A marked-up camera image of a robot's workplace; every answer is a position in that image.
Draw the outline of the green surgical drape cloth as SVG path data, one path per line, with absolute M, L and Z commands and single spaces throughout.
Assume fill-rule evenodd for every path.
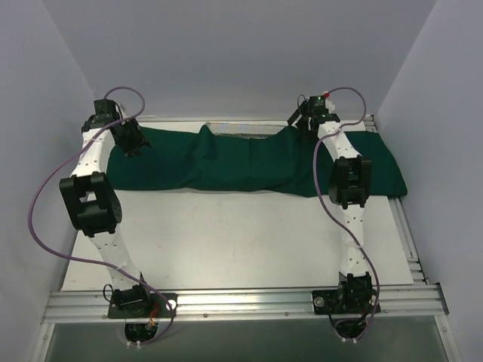
M 165 191 L 197 189 L 211 192 L 271 191 L 311 198 L 315 143 L 295 127 L 284 127 L 266 139 L 145 127 L 151 142 L 128 158 L 116 146 L 106 174 L 114 189 Z

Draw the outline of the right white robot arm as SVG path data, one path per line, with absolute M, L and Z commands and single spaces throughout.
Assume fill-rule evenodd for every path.
M 297 103 L 297 110 L 288 119 L 288 124 L 313 140 L 321 140 L 333 160 L 328 197 L 337 206 L 337 214 L 329 217 L 341 227 L 339 287 L 334 295 L 339 308 L 352 311 L 362 303 L 374 301 L 370 266 L 362 252 L 372 163 L 349 141 L 328 96 L 326 92 L 304 97 Z

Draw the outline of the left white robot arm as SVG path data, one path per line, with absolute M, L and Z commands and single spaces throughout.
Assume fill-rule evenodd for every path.
M 94 111 L 82 126 L 83 146 L 88 149 L 79 156 L 71 176 L 60 181 L 60 193 L 74 228 L 84 233 L 109 265 L 111 303 L 144 316 L 151 310 L 152 297 L 125 246 L 120 229 L 122 206 L 108 180 L 106 166 L 114 146 L 129 158 L 141 155 L 141 149 L 152 144 L 135 118 L 103 129 L 122 118 L 115 101 L 96 100 Z

